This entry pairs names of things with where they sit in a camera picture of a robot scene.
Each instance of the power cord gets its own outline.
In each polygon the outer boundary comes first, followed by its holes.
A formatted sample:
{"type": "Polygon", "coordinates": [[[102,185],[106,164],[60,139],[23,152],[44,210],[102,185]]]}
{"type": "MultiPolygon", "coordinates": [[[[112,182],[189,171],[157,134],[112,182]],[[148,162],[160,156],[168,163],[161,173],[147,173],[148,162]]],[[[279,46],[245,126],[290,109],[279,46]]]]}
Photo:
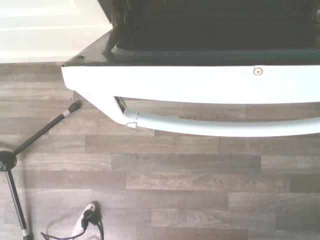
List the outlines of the power cord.
{"type": "Polygon", "coordinates": [[[105,233],[104,233],[104,226],[102,225],[102,215],[100,211],[100,205],[97,201],[92,202],[95,205],[94,210],[88,209],[84,211],[83,213],[83,218],[81,219],[81,227],[83,228],[83,232],[76,235],[76,236],[71,236],[71,237],[56,237],[56,236],[51,236],[48,234],[45,234],[41,232],[42,236],[44,237],[45,240],[49,240],[49,238],[52,239],[57,239],[57,240],[72,240],[75,238],[78,238],[85,234],[87,227],[89,223],[92,223],[93,225],[97,226],[100,232],[100,239],[104,240],[105,238],[105,233]]]}

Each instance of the metal pole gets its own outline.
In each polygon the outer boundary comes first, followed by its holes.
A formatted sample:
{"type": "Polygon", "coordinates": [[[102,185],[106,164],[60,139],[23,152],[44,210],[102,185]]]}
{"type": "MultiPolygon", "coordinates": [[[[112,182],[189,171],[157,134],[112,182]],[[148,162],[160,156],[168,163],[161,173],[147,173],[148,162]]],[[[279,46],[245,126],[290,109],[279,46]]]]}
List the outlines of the metal pole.
{"type": "Polygon", "coordinates": [[[24,217],[24,213],[21,208],[21,204],[20,204],[18,193],[17,193],[14,177],[12,176],[11,170],[5,171],[5,174],[6,174],[6,179],[8,180],[8,184],[9,184],[9,188],[11,191],[14,207],[16,210],[16,214],[18,215],[18,219],[19,219],[19,223],[20,223],[20,227],[21,227],[23,236],[27,236],[28,235],[27,224],[26,224],[26,220],[24,217]]]}

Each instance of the black stand leg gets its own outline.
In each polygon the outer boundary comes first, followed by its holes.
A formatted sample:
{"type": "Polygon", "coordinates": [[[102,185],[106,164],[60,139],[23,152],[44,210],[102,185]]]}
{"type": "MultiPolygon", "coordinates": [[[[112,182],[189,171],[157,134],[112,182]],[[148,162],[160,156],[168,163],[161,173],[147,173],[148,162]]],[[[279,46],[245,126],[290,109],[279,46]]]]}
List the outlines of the black stand leg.
{"type": "Polygon", "coordinates": [[[11,191],[14,207],[15,207],[15,210],[16,210],[16,214],[18,215],[20,227],[21,227],[21,230],[22,230],[23,240],[32,240],[33,239],[33,235],[32,235],[32,232],[28,233],[26,220],[25,220],[22,208],[21,208],[21,204],[20,204],[18,192],[17,192],[17,189],[16,189],[14,177],[12,176],[12,172],[11,172],[11,170],[8,170],[8,171],[5,171],[5,174],[6,174],[6,179],[8,180],[8,183],[9,183],[9,188],[10,188],[10,191],[11,191]]]}
{"type": "Polygon", "coordinates": [[[26,220],[25,220],[22,208],[21,208],[21,204],[20,204],[18,193],[17,193],[14,177],[11,172],[11,169],[13,169],[17,164],[16,156],[21,151],[23,151],[28,146],[30,146],[35,140],[37,140],[43,134],[45,134],[47,131],[49,131],[52,127],[54,127],[57,123],[59,123],[62,119],[64,119],[66,116],[68,116],[70,113],[74,112],[75,110],[79,109],[80,107],[81,107],[81,102],[74,102],[73,104],[71,104],[71,106],[66,111],[64,111],[62,114],[60,114],[58,117],[56,117],[50,123],[48,123],[45,127],[43,127],[35,135],[30,137],[23,144],[18,146],[17,149],[14,150],[13,152],[0,151],[0,172],[6,173],[6,178],[9,183],[12,199],[14,202],[14,207],[16,210],[16,214],[18,215],[19,223],[21,226],[23,240],[33,240],[34,236],[33,236],[32,232],[28,233],[26,220]]]}

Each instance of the oven door handle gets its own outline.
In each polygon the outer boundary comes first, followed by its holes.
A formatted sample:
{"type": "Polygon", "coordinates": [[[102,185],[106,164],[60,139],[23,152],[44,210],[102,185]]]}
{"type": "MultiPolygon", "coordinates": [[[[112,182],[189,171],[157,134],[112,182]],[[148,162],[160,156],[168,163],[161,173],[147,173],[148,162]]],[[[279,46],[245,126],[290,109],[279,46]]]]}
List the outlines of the oven door handle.
{"type": "MultiPolygon", "coordinates": [[[[126,108],[124,114],[133,115],[126,108]]],[[[320,132],[320,117],[271,122],[217,122],[180,119],[138,112],[136,125],[181,134],[219,137],[278,137],[320,132]]]]}
{"type": "Polygon", "coordinates": [[[189,120],[138,112],[127,107],[120,97],[88,92],[83,95],[113,121],[132,128],[138,126],[173,133],[219,137],[278,137],[320,133],[320,117],[271,122],[189,120]]]}

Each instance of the wooden floor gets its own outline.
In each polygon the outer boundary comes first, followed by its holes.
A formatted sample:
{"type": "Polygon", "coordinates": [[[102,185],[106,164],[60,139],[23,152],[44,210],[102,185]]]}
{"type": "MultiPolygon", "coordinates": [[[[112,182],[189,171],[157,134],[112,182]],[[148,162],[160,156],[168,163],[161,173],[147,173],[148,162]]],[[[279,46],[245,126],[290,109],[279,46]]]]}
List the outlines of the wooden floor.
{"type": "MultiPolygon", "coordinates": [[[[58,64],[0,65],[0,150],[13,150],[77,99],[58,64]]],[[[320,117],[320,103],[126,103],[208,121],[320,117]]],[[[229,138],[132,129],[83,100],[18,156],[12,172],[37,240],[40,232],[69,237],[92,200],[102,205],[106,240],[320,239],[319,134],[229,138]]],[[[3,172],[0,188],[0,239],[22,239],[3,172]]],[[[80,239],[97,236],[90,225],[80,239]]]]}

